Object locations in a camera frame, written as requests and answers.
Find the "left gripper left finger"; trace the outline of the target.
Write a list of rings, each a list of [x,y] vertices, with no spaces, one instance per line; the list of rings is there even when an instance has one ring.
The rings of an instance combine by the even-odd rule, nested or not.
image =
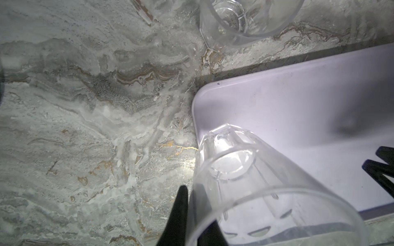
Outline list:
[[[185,246],[188,214],[188,188],[179,187],[166,227],[157,246]]]

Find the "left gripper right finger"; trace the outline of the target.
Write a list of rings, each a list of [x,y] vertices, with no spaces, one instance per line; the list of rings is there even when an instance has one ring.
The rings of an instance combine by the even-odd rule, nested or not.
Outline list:
[[[394,182],[387,177],[394,177],[394,149],[380,146],[376,156],[384,163],[368,159],[362,165],[362,169],[379,184],[391,197],[394,197]]]

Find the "lavender plastic tray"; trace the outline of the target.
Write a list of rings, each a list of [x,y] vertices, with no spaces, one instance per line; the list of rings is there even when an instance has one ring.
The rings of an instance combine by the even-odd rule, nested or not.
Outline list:
[[[210,83],[192,103],[198,144],[230,124],[248,130],[348,202],[365,221],[394,198],[363,169],[394,147],[394,46],[376,46]]]

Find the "clear faceted glass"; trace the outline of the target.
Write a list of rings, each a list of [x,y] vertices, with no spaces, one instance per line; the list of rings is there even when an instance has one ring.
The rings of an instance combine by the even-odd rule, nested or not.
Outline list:
[[[224,124],[199,143],[186,245],[367,246],[359,213],[252,132]]]

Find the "clear stemmed glass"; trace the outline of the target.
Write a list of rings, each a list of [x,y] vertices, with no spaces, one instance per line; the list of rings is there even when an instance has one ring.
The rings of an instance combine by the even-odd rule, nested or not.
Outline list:
[[[208,49],[228,53],[282,31],[303,0],[203,0],[200,33]]]

